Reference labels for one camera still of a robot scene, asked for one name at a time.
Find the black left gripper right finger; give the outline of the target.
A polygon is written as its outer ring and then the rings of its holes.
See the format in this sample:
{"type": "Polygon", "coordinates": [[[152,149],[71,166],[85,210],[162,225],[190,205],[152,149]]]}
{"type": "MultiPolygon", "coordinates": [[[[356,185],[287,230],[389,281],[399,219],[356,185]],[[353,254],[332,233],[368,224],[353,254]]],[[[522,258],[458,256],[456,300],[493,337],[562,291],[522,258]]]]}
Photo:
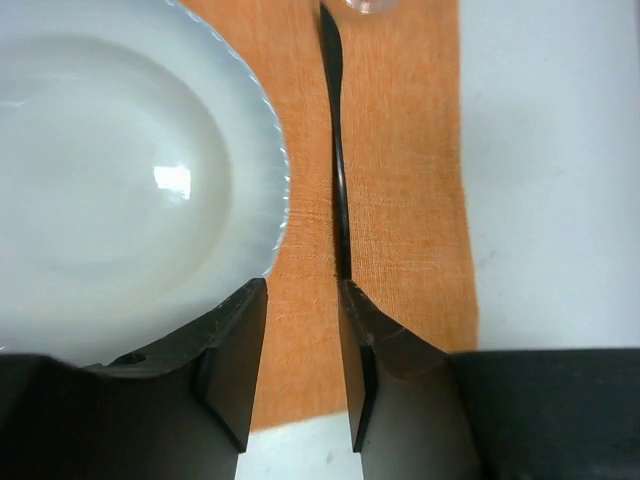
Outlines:
{"type": "Polygon", "coordinates": [[[352,281],[339,330],[367,479],[635,479],[635,349],[447,353],[352,281]]]}

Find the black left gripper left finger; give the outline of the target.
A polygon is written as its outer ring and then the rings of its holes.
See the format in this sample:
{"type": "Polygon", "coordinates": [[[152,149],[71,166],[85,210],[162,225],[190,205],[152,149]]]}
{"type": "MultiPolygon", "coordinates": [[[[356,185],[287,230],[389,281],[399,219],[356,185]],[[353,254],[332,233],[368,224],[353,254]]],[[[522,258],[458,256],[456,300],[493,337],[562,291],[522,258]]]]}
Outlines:
{"type": "Polygon", "coordinates": [[[1,358],[5,479],[231,479],[246,450],[267,285],[108,365],[1,358]]]}

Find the white ceramic bowl plate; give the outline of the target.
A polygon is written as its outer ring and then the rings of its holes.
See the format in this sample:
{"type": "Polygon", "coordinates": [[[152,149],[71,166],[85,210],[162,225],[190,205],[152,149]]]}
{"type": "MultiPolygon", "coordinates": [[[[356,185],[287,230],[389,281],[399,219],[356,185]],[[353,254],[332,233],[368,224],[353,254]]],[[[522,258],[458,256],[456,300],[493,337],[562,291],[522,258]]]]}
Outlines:
{"type": "Polygon", "coordinates": [[[1,352],[108,363],[272,270],[289,215],[259,80],[179,1],[1,5],[1,352]]]}

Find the orange cloth placemat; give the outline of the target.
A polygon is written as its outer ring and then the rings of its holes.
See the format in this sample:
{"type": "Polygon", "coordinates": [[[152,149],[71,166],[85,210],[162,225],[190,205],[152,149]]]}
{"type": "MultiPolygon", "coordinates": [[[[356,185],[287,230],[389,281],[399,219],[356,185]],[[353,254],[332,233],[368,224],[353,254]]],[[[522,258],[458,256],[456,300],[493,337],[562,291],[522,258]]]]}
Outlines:
{"type": "MultiPolygon", "coordinates": [[[[458,5],[330,10],[343,53],[342,136],[353,276],[444,350],[477,344],[460,164],[458,5]]],[[[280,118],[291,166],[286,237],[268,280],[252,426],[346,407],[331,209],[331,127],[314,1],[194,1],[247,61],[280,118]]]]}

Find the black plastic knife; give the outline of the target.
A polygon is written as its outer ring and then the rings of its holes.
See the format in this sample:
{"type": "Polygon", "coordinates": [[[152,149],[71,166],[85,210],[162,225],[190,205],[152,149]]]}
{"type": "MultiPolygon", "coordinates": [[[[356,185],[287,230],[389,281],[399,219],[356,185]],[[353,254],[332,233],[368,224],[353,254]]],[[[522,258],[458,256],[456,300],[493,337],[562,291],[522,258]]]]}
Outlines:
{"type": "Polygon", "coordinates": [[[341,122],[343,50],[338,26],[324,1],[320,2],[319,36],[332,130],[332,208],[336,270],[339,279],[350,280],[351,235],[341,122]]]}

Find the clear drinking glass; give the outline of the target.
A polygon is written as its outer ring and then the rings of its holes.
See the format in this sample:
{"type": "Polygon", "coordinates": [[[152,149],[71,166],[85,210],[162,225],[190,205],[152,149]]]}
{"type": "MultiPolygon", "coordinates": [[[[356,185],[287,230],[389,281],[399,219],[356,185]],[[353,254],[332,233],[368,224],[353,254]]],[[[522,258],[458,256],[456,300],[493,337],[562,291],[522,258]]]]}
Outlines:
{"type": "Polygon", "coordinates": [[[345,0],[345,3],[360,15],[378,15],[392,10],[398,0],[345,0]]]}

